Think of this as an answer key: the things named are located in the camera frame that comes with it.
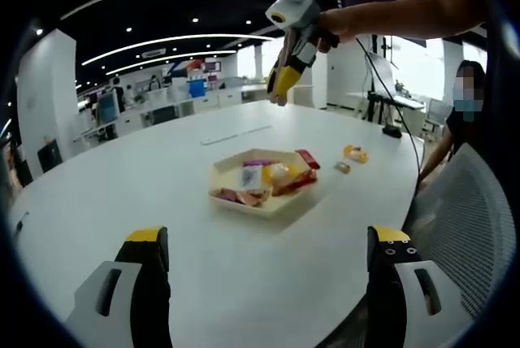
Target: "hand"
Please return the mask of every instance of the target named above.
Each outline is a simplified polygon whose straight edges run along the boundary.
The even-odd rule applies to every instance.
[[[325,28],[329,30],[331,33],[334,33],[338,37],[340,37],[340,42],[345,43],[347,41],[351,41],[356,36],[356,33],[353,30],[353,27],[350,23],[351,16],[350,10],[348,8],[344,9],[331,9],[329,11],[324,11],[319,16],[318,25],[321,28]],[[331,49],[331,45],[324,41],[323,39],[319,40],[318,50],[322,53],[328,53]]]

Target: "mesh chair back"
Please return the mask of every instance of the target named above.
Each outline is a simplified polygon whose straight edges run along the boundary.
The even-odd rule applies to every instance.
[[[446,123],[446,119],[452,111],[452,106],[442,102],[440,100],[435,100],[434,98],[430,101],[430,108],[428,110],[428,119],[433,120],[437,124]]]
[[[506,273],[516,236],[500,183],[469,145],[414,199],[407,222],[425,217],[431,222],[412,240],[460,287],[475,318]]]

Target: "white table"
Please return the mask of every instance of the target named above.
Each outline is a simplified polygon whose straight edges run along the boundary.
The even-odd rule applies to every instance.
[[[254,128],[262,130],[245,133]],[[333,165],[348,144],[368,149],[370,161],[344,175]],[[319,161],[318,184],[299,211],[269,221],[210,204],[210,165],[254,147],[304,148]],[[419,140],[417,147],[422,156]],[[129,233],[163,224],[174,346],[314,347],[366,291],[367,226],[403,225],[417,175],[407,135],[253,102],[166,122],[68,160],[23,191],[10,223],[29,211],[17,247],[60,320],[75,290],[114,259]]]

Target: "window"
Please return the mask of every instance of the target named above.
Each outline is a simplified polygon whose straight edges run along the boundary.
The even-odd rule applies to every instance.
[[[239,77],[255,78],[254,46],[245,47],[236,53],[236,71]]]
[[[463,42],[462,52],[464,53],[464,59],[480,63],[484,71],[486,71],[486,67],[488,66],[488,52],[486,50],[482,50],[469,43]]]
[[[442,100],[444,96],[444,46],[442,39],[426,41],[426,48],[403,37],[386,37],[392,50],[394,80],[411,94]]]
[[[268,77],[269,73],[271,73],[271,69],[275,66],[282,47],[284,47],[284,37],[279,37],[274,41],[265,41],[262,43],[263,77]]]

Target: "cable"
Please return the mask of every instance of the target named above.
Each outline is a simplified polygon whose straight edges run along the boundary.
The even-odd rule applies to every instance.
[[[410,129],[408,128],[408,125],[405,122],[405,118],[403,117],[403,114],[401,113],[401,110],[399,109],[399,106],[398,106],[397,102],[393,98],[392,94],[388,90],[387,86],[384,84],[383,80],[381,79],[381,76],[379,75],[377,69],[375,68],[374,62],[372,62],[372,59],[369,56],[368,52],[366,51],[365,46],[357,38],[356,38],[356,42],[362,48],[363,52],[365,53],[366,58],[368,59],[368,62],[370,62],[370,65],[374,69],[375,75],[377,76],[379,82],[383,86],[383,88],[386,91],[387,95],[390,97],[390,101],[392,102],[392,105],[396,108],[397,112],[399,113],[399,117],[401,118],[401,122],[405,126],[406,132],[408,133],[409,139],[412,141],[412,146],[414,147],[415,159],[417,160],[417,170],[418,170],[418,174],[419,174],[421,172],[421,163],[419,162],[419,153],[417,152],[417,146],[415,145],[414,136],[410,132]]]

